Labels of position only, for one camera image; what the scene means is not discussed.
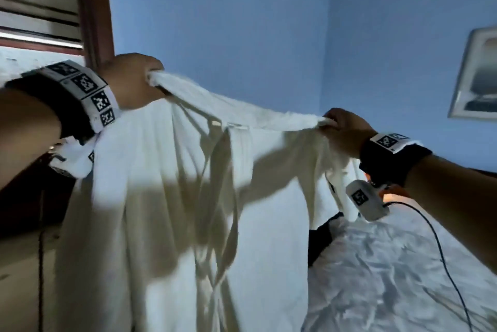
framed picture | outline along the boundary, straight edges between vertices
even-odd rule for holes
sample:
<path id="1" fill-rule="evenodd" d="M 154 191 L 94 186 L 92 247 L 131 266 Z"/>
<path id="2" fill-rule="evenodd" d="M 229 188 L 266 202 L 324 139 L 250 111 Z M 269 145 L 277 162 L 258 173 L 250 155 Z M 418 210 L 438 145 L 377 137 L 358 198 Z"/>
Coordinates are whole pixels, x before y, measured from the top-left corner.
<path id="1" fill-rule="evenodd" d="M 471 32 L 449 117 L 497 121 L 497 27 Z"/>

white bedding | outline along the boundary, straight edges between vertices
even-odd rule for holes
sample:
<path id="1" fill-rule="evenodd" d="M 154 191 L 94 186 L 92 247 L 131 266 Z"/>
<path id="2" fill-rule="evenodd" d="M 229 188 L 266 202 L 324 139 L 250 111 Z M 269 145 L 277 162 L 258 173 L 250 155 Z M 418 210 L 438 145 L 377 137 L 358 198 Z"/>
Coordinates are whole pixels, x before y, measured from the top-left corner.
<path id="1" fill-rule="evenodd" d="M 411 199 L 432 222 L 473 330 L 497 330 L 497 276 Z M 333 242 L 309 269 L 305 332 L 468 331 L 424 219 L 403 205 L 380 222 L 330 222 Z"/>

